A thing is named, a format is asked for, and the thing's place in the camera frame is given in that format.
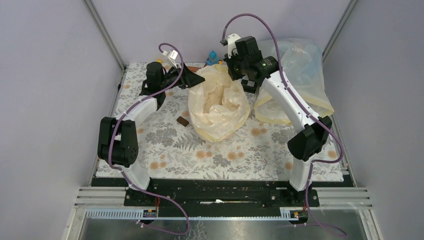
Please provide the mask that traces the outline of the yellow translucent trash bag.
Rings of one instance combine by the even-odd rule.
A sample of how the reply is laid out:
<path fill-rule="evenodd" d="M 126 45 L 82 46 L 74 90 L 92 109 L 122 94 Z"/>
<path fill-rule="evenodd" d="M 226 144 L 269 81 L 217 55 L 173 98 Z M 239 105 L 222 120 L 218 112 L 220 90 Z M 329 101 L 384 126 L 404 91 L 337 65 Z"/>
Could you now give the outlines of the yellow translucent trash bag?
<path fill-rule="evenodd" d="M 232 80 L 223 64 L 196 71 L 204 78 L 188 90 L 188 112 L 196 133 L 208 142 L 220 142 L 241 128 L 251 108 L 239 80 Z"/>

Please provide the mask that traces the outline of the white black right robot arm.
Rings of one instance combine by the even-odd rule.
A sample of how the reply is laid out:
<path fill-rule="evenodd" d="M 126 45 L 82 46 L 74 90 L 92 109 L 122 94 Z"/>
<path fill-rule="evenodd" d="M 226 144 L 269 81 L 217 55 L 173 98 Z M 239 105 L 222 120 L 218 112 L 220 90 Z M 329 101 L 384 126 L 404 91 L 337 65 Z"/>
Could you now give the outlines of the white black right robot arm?
<path fill-rule="evenodd" d="M 248 77 L 266 91 L 282 107 L 296 135 L 287 143 L 293 155 L 293 169 L 289 178 L 292 189 L 287 191 L 287 201 L 293 206 L 301 205 L 306 199 L 305 190 L 309 176 L 311 157 L 318 154 L 327 142 L 332 120 L 320 117 L 290 83 L 278 59 L 263 57 L 253 36 L 240 37 L 233 33 L 221 40 L 227 47 L 224 62 L 232 80 Z"/>

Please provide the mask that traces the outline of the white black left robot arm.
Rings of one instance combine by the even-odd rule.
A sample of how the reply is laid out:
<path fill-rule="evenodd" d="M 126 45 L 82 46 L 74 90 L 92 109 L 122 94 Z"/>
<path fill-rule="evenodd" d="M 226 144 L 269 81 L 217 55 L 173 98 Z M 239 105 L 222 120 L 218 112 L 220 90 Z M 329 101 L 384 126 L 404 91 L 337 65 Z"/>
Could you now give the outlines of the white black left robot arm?
<path fill-rule="evenodd" d="M 172 66 L 166 70 L 157 61 L 146 65 L 145 76 L 135 103 L 118 116 L 104 117 L 100 121 L 97 155 L 112 169 L 118 170 L 128 186 L 137 190 L 136 199 L 148 206 L 154 202 L 155 192 L 148 187 L 150 176 L 136 162 L 139 155 L 137 127 L 161 108 L 167 90 L 195 87 L 205 82 L 205 78 L 186 65 Z"/>

